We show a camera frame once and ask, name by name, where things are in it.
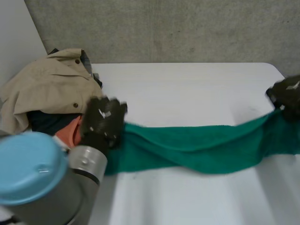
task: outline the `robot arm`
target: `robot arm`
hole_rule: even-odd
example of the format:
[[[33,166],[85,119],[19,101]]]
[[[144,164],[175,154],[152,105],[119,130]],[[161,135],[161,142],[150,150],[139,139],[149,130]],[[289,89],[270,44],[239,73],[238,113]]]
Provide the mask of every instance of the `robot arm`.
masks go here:
[[[4,140],[0,160],[9,172],[0,172],[0,204],[26,225],[87,225],[126,112],[127,105],[116,99],[91,99],[82,140],[68,157],[42,133]]]
[[[82,140],[69,154],[69,165],[84,193],[82,209],[70,225],[88,223],[98,188],[102,182],[110,148],[118,144],[127,105],[118,100],[93,98],[82,120]]]

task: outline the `white wall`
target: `white wall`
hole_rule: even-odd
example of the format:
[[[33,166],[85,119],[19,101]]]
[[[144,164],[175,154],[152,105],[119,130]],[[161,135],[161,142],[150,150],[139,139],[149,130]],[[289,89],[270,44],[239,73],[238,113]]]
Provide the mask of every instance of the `white wall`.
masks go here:
[[[23,0],[0,1],[0,87],[46,50]]]

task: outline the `silver metal cylinder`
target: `silver metal cylinder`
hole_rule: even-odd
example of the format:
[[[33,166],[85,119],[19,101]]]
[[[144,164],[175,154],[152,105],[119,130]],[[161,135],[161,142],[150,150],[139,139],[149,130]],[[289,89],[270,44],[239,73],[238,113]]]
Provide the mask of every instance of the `silver metal cylinder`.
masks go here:
[[[76,175],[68,169],[63,179],[47,195],[33,202],[7,206],[27,225],[64,225],[80,211],[83,190]]]

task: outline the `pile of clothes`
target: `pile of clothes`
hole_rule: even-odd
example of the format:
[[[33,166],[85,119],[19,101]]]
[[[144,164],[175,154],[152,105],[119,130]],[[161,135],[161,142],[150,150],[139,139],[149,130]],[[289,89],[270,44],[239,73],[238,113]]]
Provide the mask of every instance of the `pile of clothes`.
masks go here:
[[[14,135],[31,128],[73,147],[87,102],[102,97],[101,88],[83,49],[54,49],[1,88],[1,130]]]

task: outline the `light blue robot joint cap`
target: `light blue robot joint cap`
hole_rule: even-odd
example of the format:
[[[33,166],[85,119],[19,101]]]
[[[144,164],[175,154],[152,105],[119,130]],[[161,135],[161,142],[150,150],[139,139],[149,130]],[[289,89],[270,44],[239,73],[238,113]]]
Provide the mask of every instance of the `light blue robot joint cap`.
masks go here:
[[[57,186],[68,158],[51,136],[26,132],[0,142],[0,205],[35,201]]]

